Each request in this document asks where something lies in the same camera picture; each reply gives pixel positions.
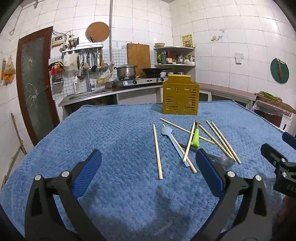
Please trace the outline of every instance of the metal bolt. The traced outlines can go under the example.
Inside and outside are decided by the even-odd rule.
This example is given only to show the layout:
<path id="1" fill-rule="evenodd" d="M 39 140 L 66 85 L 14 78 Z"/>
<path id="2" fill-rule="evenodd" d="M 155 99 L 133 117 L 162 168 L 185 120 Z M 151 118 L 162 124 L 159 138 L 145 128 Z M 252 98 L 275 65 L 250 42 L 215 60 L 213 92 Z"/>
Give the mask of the metal bolt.
<path id="1" fill-rule="evenodd" d="M 39 181 L 40 179 L 41 179 L 41 175 L 38 174 L 38 175 L 35 176 L 36 181 Z"/>
<path id="2" fill-rule="evenodd" d="M 259 176 L 259 175 L 256 175 L 255 178 L 256 178 L 257 181 L 261 181 L 262 180 L 262 177 Z"/>
<path id="3" fill-rule="evenodd" d="M 228 175 L 229 177 L 234 177 L 234 176 L 235 176 L 235 173 L 232 172 L 232 171 L 230 171 L 230 172 L 227 173 L 227 175 Z"/>
<path id="4" fill-rule="evenodd" d="M 69 171 L 63 171 L 62 172 L 62 177 L 68 177 L 70 175 Z"/>

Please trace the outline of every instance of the yellow metal basket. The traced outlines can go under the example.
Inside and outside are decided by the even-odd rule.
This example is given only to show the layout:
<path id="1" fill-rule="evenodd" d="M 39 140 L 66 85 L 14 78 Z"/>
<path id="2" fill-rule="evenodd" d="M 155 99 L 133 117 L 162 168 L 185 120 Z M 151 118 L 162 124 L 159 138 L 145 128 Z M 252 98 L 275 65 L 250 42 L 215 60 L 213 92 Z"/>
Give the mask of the yellow metal basket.
<path id="1" fill-rule="evenodd" d="M 163 83 L 163 114 L 197 115 L 199 93 L 190 75 L 169 75 Z"/>

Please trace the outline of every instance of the metal pot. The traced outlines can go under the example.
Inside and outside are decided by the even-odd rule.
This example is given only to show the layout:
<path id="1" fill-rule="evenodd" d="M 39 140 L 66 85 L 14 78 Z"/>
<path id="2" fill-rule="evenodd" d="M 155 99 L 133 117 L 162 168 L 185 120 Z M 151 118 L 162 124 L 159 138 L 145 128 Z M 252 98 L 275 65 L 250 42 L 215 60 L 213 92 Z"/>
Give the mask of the metal pot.
<path id="1" fill-rule="evenodd" d="M 114 67 L 117 70 L 117 77 L 119 79 L 127 77 L 136 77 L 136 65 L 124 64 L 120 67 Z"/>

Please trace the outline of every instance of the wooden chopstick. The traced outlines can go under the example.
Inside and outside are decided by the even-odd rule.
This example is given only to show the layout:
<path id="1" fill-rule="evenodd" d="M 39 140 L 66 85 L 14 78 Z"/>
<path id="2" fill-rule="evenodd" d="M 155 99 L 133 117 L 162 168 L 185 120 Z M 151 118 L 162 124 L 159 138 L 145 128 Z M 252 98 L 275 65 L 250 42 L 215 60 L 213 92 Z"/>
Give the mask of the wooden chopstick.
<path id="1" fill-rule="evenodd" d="M 176 143 L 176 145 L 178 146 L 178 148 L 180 149 L 180 151 L 182 152 L 182 154 L 185 154 L 185 151 L 183 150 L 183 148 L 180 146 L 179 142 L 177 142 L 177 140 L 175 139 L 175 137 L 171 134 L 172 139 L 174 140 L 174 142 Z M 197 170 L 195 169 L 194 165 L 192 164 L 191 160 L 189 159 L 189 157 L 187 157 L 186 161 L 188 162 L 191 170 L 193 171 L 193 173 L 197 173 Z"/>
<path id="2" fill-rule="evenodd" d="M 229 150 L 228 146 L 226 143 L 223 141 L 222 137 L 219 135 L 219 133 L 216 131 L 216 129 L 211 125 L 209 121 L 206 120 L 206 123 L 209 125 L 209 127 L 213 130 L 213 132 L 216 134 L 218 139 L 221 141 L 222 145 L 224 146 L 225 150 L 231 155 L 232 159 L 234 159 L 234 156 L 232 155 L 231 151 Z"/>
<path id="3" fill-rule="evenodd" d="M 160 163 L 160 156 L 159 156 L 159 149 L 158 149 L 158 141 L 157 141 L 157 134 L 156 134 L 155 124 L 153 124 L 153 132 L 154 132 L 156 158 L 157 158 L 157 166 L 158 166 L 158 176 L 159 176 L 159 179 L 162 180 L 163 179 L 163 171 L 161 169 L 161 163 Z"/>
<path id="4" fill-rule="evenodd" d="M 232 158 L 231 155 L 225 150 L 225 148 L 221 146 L 221 144 L 205 128 L 203 128 L 201 125 L 199 125 L 199 127 L 209 136 L 209 138 L 213 140 L 213 142 L 218 145 L 218 147 L 220 147 L 220 149 L 226 154 L 226 156 Z"/>
<path id="5" fill-rule="evenodd" d="M 193 125 L 192 125 L 192 128 L 191 128 L 191 133 L 190 133 L 189 141 L 188 141 L 187 148 L 186 148 L 186 151 L 185 151 L 185 154 L 184 154 L 184 157 L 183 157 L 183 162 L 186 161 L 186 158 L 188 156 L 188 152 L 189 152 L 189 148 L 190 148 L 190 143 L 191 143 L 191 140 L 192 140 L 192 137 L 193 137 L 193 133 L 194 133 L 194 127 L 195 127 L 195 121 L 193 121 Z"/>
<path id="6" fill-rule="evenodd" d="M 174 123 L 172 123 L 172 122 L 169 122 L 169 121 L 167 121 L 167 120 L 165 120 L 165 119 L 163 119 L 163 118 L 160 118 L 160 119 L 161 119 L 162 121 L 164 121 L 165 123 L 170 124 L 171 126 L 174 126 L 174 127 L 178 128 L 178 129 L 180 129 L 180 130 L 182 130 L 182 131 L 185 131 L 185 132 L 191 134 L 191 131 L 188 131 L 188 130 L 186 130 L 186 129 L 180 127 L 180 126 L 177 126 L 176 124 L 174 124 Z M 201 136 L 200 136 L 200 139 L 202 139 L 202 140 L 204 140 L 204 141 L 207 141 L 207 142 L 209 142 L 209 143 L 211 143 L 211 144 L 215 144 L 213 141 L 211 141 L 211 140 L 209 140 L 209 139 L 206 139 L 206 138 L 204 138 L 204 137 L 201 137 Z"/>
<path id="7" fill-rule="evenodd" d="M 219 133 L 219 135 L 222 137 L 222 139 L 224 140 L 225 144 L 228 146 L 228 148 L 230 149 L 230 151 L 232 152 L 234 159 L 238 162 L 238 164 L 241 164 L 242 162 L 240 161 L 240 159 L 238 158 L 237 154 L 235 153 L 235 151 L 232 149 L 231 145 L 228 143 L 228 141 L 226 140 L 226 138 L 223 136 L 223 134 L 219 131 L 218 127 L 216 127 L 216 125 L 214 124 L 214 122 L 211 122 L 212 125 L 216 128 L 217 132 Z"/>

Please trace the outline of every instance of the wooden cutting board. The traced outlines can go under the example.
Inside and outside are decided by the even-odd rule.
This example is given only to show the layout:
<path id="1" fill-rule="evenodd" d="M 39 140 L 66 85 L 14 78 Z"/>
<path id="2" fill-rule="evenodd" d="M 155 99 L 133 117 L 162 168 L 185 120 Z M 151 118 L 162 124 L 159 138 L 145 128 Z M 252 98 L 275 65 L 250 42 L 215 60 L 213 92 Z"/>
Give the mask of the wooden cutting board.
<path id="1" fill-rule="evenodd" d="M 142 69 L 151 68 L 150 46 L 144 44 L 127 44 L 128 64 L 138 66 L 136 76 L 144 75 Z"/>

